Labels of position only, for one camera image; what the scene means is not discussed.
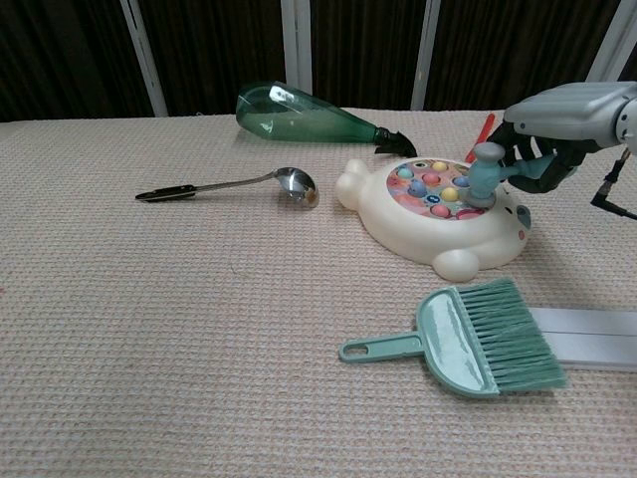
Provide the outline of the teal bristle brush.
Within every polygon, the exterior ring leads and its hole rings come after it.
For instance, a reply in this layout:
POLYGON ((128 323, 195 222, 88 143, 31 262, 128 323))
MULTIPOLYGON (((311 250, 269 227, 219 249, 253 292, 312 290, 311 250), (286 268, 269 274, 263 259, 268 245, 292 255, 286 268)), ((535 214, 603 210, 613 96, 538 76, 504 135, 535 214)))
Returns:
POLYGON ((566 373, 509 278, 458 289, 500 393, 564 388, 566 373))

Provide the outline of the teal dustpan brush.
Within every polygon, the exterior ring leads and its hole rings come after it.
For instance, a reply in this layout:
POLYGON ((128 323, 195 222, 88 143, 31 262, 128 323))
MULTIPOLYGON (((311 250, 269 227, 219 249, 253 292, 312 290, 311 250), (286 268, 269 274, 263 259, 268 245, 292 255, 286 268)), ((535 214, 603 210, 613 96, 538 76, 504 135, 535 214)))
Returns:
POLYGON ((347 363, 421 357, 455 393, 474 398, 500 394, 487 352, 503 329, 494 314, 471 307, 466 293, 449 288, 419 304, 415 324, 412 332, 346 342, 338 357, 347 363))

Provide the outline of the beige woven table cloth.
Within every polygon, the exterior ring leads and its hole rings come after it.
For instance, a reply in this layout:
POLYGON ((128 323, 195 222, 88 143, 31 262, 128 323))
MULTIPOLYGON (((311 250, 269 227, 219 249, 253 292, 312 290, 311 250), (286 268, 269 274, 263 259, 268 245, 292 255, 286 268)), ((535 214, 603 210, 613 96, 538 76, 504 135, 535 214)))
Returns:
POLYGON ((637 373, 472 400, 420 358, 345 364, 443 281, 334 185, 360 145, 231 116, 9 123, 0 134, 0 478, 637 478, 637 373), (143 202, 142 192, 276 179, 143 202))

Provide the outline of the white pop-it toy console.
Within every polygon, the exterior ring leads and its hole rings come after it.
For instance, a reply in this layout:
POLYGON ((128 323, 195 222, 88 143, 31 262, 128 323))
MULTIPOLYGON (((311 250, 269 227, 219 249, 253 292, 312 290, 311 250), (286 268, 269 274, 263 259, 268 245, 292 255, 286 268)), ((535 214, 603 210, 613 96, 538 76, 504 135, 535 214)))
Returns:
POLYGON ((492 206, 464 202, 468 172, 464 162, 436 157, 398 160, 374 171, 351 159, 335 193, 381 245, 431 266, 445 280, 468 282, 516 259, 531 234, 530 210, 503 187, 492 206))

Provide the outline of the green spray bottle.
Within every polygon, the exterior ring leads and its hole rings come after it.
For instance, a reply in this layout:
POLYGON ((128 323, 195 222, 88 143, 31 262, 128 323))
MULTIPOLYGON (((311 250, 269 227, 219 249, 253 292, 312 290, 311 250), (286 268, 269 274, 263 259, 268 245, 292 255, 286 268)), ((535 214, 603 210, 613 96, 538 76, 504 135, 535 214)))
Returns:
POLYGON ((249 85, 238 94, 237 123, 269 140, 366 143, 377 153, 415 157, 413 143, 324 100, 279 81, 249 85))

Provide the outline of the white flat strip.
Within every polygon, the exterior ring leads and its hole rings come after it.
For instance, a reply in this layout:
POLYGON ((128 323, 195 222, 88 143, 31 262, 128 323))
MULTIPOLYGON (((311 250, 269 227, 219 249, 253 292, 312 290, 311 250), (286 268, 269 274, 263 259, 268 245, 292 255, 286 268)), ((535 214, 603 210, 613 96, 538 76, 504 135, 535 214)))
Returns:
POLYGON ((637 372, 637 336, 550 332, 543 336, 566 368, 637 372))

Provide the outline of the red plastic stick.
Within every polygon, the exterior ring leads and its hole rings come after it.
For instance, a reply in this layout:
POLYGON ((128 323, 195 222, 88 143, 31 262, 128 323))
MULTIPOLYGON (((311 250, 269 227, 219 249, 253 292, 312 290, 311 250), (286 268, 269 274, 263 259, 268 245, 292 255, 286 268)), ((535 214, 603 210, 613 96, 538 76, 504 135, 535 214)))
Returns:
POLYGON ((465 162, 466 163, 472 163, 475 159, 475 153, 474 153, 474 148, 477 144, 485 142, 487 140, 487 138, 489 137, 494 123, 496 120, 496 115, 494 113, 489 113, 483 123, 482 129, 474 143, 474 145, 471 147, 471 149, 469 150, 468 154, 465 157, 465 162))

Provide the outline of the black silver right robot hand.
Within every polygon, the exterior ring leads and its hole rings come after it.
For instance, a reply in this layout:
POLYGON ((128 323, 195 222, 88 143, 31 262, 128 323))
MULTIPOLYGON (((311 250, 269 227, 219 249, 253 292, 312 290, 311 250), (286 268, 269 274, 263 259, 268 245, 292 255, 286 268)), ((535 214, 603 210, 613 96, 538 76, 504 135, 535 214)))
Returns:
POLYGON ((637 81, 561 85, 508 107, 488 141, 505 149, 502 166, 554 153, 555 158, 540 178, 508 178, 508 183, 521 191, 548 193, 587 155, 624 145, 616 137, 615 125, 623 107, 635 98, 637 81))

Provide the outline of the white screen frame post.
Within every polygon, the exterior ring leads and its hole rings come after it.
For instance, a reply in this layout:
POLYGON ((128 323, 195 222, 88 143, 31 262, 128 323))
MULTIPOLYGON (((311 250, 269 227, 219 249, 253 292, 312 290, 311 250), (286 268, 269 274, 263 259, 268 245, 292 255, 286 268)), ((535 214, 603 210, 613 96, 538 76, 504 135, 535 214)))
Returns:
POLYGON ((311 0, 280 0, 286 83, 313 93, 311 0))
POLYGON ((616 82, 637 45, 637 0, 621 0, 586 82, 616 82))
POLYGON ((411 111, 423 111, 436 39, 441 0, 426 0, 410 102, 411 111))
POLYGON ((163 89, 155 66, 150 42, 140 11, 138 0, 119 0, 120 7, 133 44, 137 62, 142 74, 144 86, 157 118, 168 117, 163 89))

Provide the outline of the teal toy hammer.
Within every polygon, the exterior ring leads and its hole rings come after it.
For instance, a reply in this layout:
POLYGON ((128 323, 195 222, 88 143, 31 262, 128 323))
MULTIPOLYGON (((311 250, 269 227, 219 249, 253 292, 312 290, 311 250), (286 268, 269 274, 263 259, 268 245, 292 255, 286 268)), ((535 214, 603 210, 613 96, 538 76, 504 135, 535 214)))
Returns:
POLYGON ((511 166, 500 166, 505 149, 494 142, 478 143, 473 148, 476 157, 469 173, 469 189, 463 193, 463 201, 479 208, 490 208, 496 202, 495 190, 500 182, 514 175, 538 179, 555 158, 554 153, 529 161, 515 160, 511 166))

